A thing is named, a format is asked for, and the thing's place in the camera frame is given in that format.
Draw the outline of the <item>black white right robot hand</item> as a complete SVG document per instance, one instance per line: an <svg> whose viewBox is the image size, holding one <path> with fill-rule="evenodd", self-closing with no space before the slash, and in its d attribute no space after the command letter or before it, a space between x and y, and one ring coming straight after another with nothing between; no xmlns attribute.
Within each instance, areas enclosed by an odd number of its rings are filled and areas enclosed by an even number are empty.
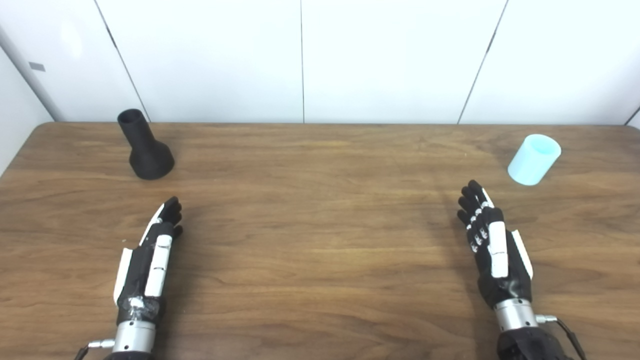
<svg viewBox="0 0 640 360"><path fill-rule="evenodd" d="M510 299L532 301L533 265L519 231L507 229L502 209L476 180L462 187L458 205L485 303L493 308Z"/></svg>

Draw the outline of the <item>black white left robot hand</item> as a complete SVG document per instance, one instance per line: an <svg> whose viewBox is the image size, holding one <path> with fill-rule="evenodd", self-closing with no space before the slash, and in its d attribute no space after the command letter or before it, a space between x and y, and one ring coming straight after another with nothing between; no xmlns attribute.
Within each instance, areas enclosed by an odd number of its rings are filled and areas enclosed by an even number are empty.
<svg viewBox="0 0 640 360"><path fill-rule="evenodd" d="M174 242L182 235L182 204L176 196L164 202L146 226L137 248L124 248L116 276L117 324L160 325L166 313L163 289Z"/></svg>

